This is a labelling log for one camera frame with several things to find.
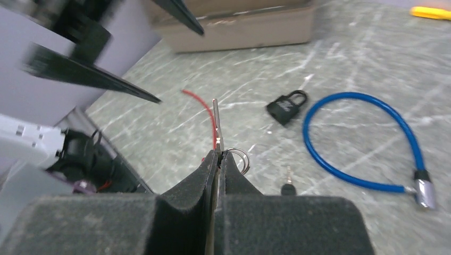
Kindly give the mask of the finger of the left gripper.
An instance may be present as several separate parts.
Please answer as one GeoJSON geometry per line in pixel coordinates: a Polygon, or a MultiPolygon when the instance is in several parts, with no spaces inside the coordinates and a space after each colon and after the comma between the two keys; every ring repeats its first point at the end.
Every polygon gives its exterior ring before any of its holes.
{"type": "Polygon", "coordinates": [[[172,17],[184,24],[187,28],[200,36],[204,35],[204,29],[196,17],[188,10],[181,0],[152,0],[157,6],[165,10],[172,17]]]}
{"type": "Polygon", "coordinates": [[[146,90],[93,64],[85,64],[41,45],[33,46],[23,61],[23,70],[42,79],[122,92],[156,104],[161,102],[146,90]]]}

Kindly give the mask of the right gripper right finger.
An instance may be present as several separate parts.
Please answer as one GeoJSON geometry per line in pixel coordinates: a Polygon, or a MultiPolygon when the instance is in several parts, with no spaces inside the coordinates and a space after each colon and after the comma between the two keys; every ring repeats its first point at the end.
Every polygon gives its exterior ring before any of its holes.
{"type": "Polygon", "coordinates": [[[361,212],[343,197],[263,195],[224,153],[214,254],[374,254],[361,212]]]}

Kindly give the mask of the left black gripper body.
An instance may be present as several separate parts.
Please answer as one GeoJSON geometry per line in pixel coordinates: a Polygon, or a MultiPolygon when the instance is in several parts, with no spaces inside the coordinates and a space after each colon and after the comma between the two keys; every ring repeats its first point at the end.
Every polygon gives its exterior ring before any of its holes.
{"type": "Polygon", "coordinates": [[[111,37],[104,23],[116,1],[1,1],[1,6],[75,43],[71,57],[94,64],[111,37]]]}

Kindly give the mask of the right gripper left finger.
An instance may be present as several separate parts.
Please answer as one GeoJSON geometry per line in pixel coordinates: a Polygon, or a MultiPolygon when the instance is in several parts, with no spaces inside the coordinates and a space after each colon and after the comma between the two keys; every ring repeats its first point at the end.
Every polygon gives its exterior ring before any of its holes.
{"type": "Polygon", "coordinates": [[[1,254],[205,254],[218,153],[164,194],[43,196],[19,214],[1,254]]]}

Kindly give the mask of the red cable lock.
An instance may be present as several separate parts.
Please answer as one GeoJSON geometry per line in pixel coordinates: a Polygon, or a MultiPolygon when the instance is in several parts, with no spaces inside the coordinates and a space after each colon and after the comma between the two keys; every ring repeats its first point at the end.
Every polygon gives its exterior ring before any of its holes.
{"type": "Polygon", "coordinates": [[[191,98],[195,99],[198,103],[200,103],[203,108],[207,111],[210,121],[211,121],[211,126],[212,126],[212,149],[215,150],[216,149],[216,139],[217,139],[217,135],[216,135],[216,124],[215,124],[215,118],[213,115],[212,110],[210,109],[210,107],[208,106],[208,104],[197,94],[193,93],[192,91],[186,90],[186,89],[182,89],[181,91],[183,94],[190,96],[191,98]]]}

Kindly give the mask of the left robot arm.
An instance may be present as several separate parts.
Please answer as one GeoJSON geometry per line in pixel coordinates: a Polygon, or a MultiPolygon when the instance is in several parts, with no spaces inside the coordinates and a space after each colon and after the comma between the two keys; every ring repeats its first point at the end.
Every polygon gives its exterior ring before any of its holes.
{"type": "MultiPolygon", "coordinates": [[[[95,64],[111,38],[104,23],[118,1],[1,1],[1,6],[74,43],[68,56],[36,45],[24,62],[29,74],[160,103],[156,96],[95,64]]],[[[44,170],[75,193],[151,191],[120,156],[110,154],[100,130],[86,134],[1,115],[1,153],[44,170]]]]}

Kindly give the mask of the black headed key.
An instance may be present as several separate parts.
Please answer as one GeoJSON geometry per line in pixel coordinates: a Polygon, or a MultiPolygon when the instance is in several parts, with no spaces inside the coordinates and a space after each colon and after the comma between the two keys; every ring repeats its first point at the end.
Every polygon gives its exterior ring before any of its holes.
{"type": "Polygon", "coordinates": [[[291,167],[288,166],[287,167],[287,171],[286,171],[286,178],[285,178],[285,182],[281,187],[280,193],[282,196],[296,196],[297,195],[297,190],[296,187],[293,185],[293,181],[292,181],[292,170],[291,167]]]}

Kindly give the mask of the brown translucent tool box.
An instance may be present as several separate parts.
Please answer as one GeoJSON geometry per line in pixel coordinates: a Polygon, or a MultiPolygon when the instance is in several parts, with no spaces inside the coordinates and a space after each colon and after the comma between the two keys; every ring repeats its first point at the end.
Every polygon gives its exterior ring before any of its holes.
{"type": "Polygon", "coordinates": [[[185,1],[200,36],[152,1],[143,1],[156,33],[177,53],[302,44],[311,40],[316,1],[185,1]]]}

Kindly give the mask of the black padlock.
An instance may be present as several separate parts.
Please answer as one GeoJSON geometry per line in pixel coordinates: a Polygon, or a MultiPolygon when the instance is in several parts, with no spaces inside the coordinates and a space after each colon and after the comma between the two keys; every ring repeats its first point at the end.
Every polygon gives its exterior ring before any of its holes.
{"type": "Polygon", "coordinates": [[[308,94],[303,90],[294,90],[288,95],[282,95],[275,101],[270,102],[266,106],[269,115],[282,126],[286,126],[294,117],[296,117],[302,107],[308,102],[308,94]],[[300,96],[300,103],[292,100],[293,96],[300,96]]]}

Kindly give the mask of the yellow handled screwdriver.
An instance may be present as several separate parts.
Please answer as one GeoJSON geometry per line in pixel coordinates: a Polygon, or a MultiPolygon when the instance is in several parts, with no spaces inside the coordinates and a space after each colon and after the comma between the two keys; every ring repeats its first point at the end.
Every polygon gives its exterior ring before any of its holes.
{"type": "Polygon", "coordinates": [[[440,8],[415,6],[410,9],[410,14],[420,18],[450,21],[450,11],[440,8]]]}

